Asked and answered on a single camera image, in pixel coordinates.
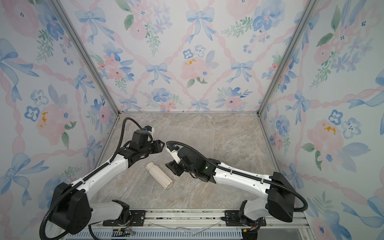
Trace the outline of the cream ribbed ceramic vase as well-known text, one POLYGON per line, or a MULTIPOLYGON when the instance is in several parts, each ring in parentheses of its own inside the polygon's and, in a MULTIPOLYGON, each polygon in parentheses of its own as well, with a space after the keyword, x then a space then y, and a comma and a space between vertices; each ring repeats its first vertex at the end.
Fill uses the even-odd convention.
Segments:
POLYGON ((173 180, 153 162, 147 164, 146 169, 150 175, 165 189, 169 190, 173 186, 173 180))

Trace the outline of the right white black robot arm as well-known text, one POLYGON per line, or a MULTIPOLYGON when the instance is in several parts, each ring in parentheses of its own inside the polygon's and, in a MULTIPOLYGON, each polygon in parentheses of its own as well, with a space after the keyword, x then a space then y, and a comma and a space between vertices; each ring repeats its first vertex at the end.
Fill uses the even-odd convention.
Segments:
POLYGON ((205 160, 187 147, 170 146, 167 152, 174 160, 166 167, 178 177, 189 173, 205 183, 229 185, 256 195, 257 199, 245 200, 240 206, 237 222, 242 225, 252 227, 260 218, 268 216, 286 223, 293 221, 295 196, 267 183, 269 180, 292 190, 282 174, 274 172, 269 176, 241 171, 214 159, 205 160))

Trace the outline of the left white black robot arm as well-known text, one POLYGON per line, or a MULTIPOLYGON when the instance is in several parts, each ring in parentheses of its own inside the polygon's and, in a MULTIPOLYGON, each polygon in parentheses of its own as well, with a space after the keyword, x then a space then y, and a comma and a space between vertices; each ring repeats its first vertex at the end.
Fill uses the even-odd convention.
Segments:
POLYGON ((90 199, 115 176, 149 155, 161 153, 164 146, 164 142, 153 139, 151 131, 137 130, 132 139, 120 145, 104 164, 71 184, 59 184, 42 220, 40 235, 45 234, 48 222, 62 228, 65 234, 73 235, 91 224, 104 221, 126 225, 131 220, 128 204, 113 200, 107 204, 92 205, 90 199))

